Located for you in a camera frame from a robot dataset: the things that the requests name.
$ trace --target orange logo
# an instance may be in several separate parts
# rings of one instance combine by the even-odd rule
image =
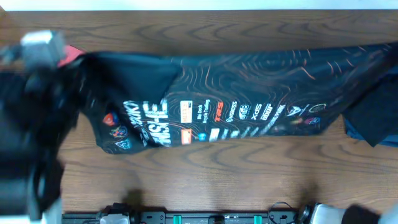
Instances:
[[[223,102],[221,102],[221,101],[218,102],[218,104],[217,104],[217,114],[216,114],[216,118],[215,118],[216,122],[220,121],[220,119],[221,119],[221,114],[223,112],[223,106],[224,106]]]
[[[192,141],[192,130],[191,129],[181,130],[181,143],[191,144],[191,141]]]

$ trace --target red patch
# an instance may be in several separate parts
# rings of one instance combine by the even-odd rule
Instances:
[[[113,120],[113,115],[111,113],[108,113],[107,115],[105,115],[104,120],[102,120],[102,122],[108,126],[114,126],[114,120]]]
[[[70,45],[65,47],[65,53],[66,53],[67,57],[60,61],[60,63],[58,64],[59,67],[61,67],[62,65],[66,65],[66,64],[72,62],[79,55],[84,54],[83,51],[77,49],[76,47],[72,47]]]
[[[223,102],[218,102],[217,104],[217,114],[216,114],[216,122],[220,121],[221,119],[221,114],[223,113],[223,107],[224,107],[224,103]]]

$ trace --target sponsor logo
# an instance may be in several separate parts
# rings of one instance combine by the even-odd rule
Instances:
[[[139,111],[139,105],[134,101],[125,101],[123,103],[127,114],[129,115],[130,123],[133,127],[142,127],[141,112]]]
[[[250,131],[250,128],[251,127],[247,127],[246,128],[246,130],[243,132],[243,134],[241,135],[241,138],[245,138],[247,135],[248,135],[248,133],[249,133],[249,131]]]
[[[141,137],[141,141],[142,141],[144,147],[147,146],[148,140],[149,140],[148,132],[145,129],[141,129],[141,134],[139,136]]]
[[[272,112],[273,107],[271,106],[270,103],[267,104],[266,108],[264,109],[264,112],[261,115],[261,118],[263,121],[266,121],[269,117],[269,115]]]
[[[316,113],[316,112],[319,112],[321,110],[324,110],[325,108],[326,108],[326,103],[321,103],[321,104],[318,104],[318,105],[315,105],[315,106],[311,107],[308,111],[310,113]]]
[[[114,126],[119,123],[119,119],[116,113],[108,113],[107,115],[105,115],[102,122],[108,126]]]
[[[237,104],[238,104],[238,102],[236,102],[236,101],[232,102],[231,110],[229,111],[229,116],[226,119],[226,122],[234,121],[234,114],[235,114]]]
[[[249,105],[241,105],[241,107],[239,109],[239,119],[248,118],[249,112],[250,112],[250,106]]]
[[[278,120],[280,114],[283,112],[283,110],[285,109],[286,105],[280,105],[278,107],[278,109],[276,110],[274,117],[272,117],[272,119],[269,121],[269,123],[267,124],[267,126],[260,131],[260,134],[265,134],[266,132],[268,132],[268,130],[270,130],[270,128],[275,124],[276,120]]]
[[[250,137],[253,137],[258,131],[259,131],[259,127],[256,127],[251,133],[250,133]]]
[[[130,140],[128,140],[128,139],[116,142],[115,145],[119,146],[122,149],[130,149],[131,148],[131,143],[130,143]]]
[[[206,100],[205,103],[205,110],[203,111],[203,124],[207,123],[207,119],[208,119],[208,114],[209,114],[209,105],[210,105],[210,100]]]
[[[224,129],[223,135],[221,135],[221,139],[224,140],[226,139],[227,135],[228,135],[228,129]]]
[[[168,123],[160,122],[160,119],[167,119],[167,101],[162,100],[160,105],[153,104],[149,106],[148,102],[145,101],[142,105],[145,116],[152,118],[153,121],[147,121],[149,134],[157,144],[163,146],[170,146],[172,141],[170,138],[170,129]]]
[[[216,118],[215,118],[216,122],[219,122],[220,119],[221,119],[221,114],[223,113],[223,106],[224,106],[223,102],[221,102],[221,101],[218,102],[218,104],[217,104],[217,113],[216,113]]]
[[[293,115],[299,113],[300,111],[301,111],[301,109],[298,106],[293,106],[293,109],[291,109],[289,111],[289,114],[286,116],[293,116]]]
[[[231,132],[231,138],[236,138],[239,135],[240,131],[239,130],[235,130]]]
[[[203,112],[203,105],[198,106],[198,116],[197,119],[201,119],[201,114]]]
[[[192,123],[192,101],[182,100],[180,102],[181,123]]]
[[[110,132],[110,135],[112,135],[115,138],[123,138],[127,136],[127,128],[125,126],[119,126],[116,129],[112,129]]]
[[[219,133],[220,133],[219,128],[212,128],[210,132],[209,142],[217,141]]]
[[[260,113],[261,107],[262,107],[262,104],[260,104],[260,103],[258,103],[256,105],[256,108],[254,109],[253,116],[251,117],[251,119],[257,119],[257,116]]]
[[[144,124],[138,103],[135,101],[125,101],[123,105],[129,115],[132,126],[142,128],[140,137],[145,146],[149,140],[149,135],[152,136],[154,142],[157,144],[163,146],[171,145],[169,124],[160,122],[160,119],[167,119],[169,117],[167,114],[167,100],[162,100],[160,105],[149,105],[148,101],[143,102],[142,109],[144,110],[145,117],[153,119],[153,121],[147,121],[149,134],[143,128]]]
[[[318,124],[321,121],[320,118],[309,118],[304,121],[305,124]]]
[[[191,129],[181,130],[181,143],[191,144],[191,141],[192,141],[192,130]]]
[[[293,109],[291,109],[289,111],[289,114],[286,116],[293,116],[297,113],[300,113],[300,116],[301,116],[301,114],[304,113],[304,111],[307,109],[308,106],[310,106],[310,105],[306,105],[306,107],[304,109],[301,109],[299,106],[293,106]]]
[[[198,134],[199,141],[206,141],[207,135],[205,133]]]

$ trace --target dark blue fabric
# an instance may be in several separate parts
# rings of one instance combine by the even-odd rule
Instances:
[[[347,119],[344,119],[345,125],[346,125],[346,133],[349,137],[353,139],[358,139],[358,140],[365,140],[361,134],[359,134],[354,127],[349,123]],[[393,147],[398,147],[398,135],[390,135],[386,137],[383,141],[379,143],[380,145],[383,146],[393,146]]]

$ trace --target wood grain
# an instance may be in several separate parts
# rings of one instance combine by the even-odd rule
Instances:
[[[398,40],[397,11],[12,12],[1,43],[64,30],[86,51],[206,54],[306,49]],[[384,211],[397,200],[398,153],[350,139],[339,119],[321,136],[263,137],[113,156],[81,116],[60,152],[65,210],[127,201],[168,210],[265,210],[303,194]]]

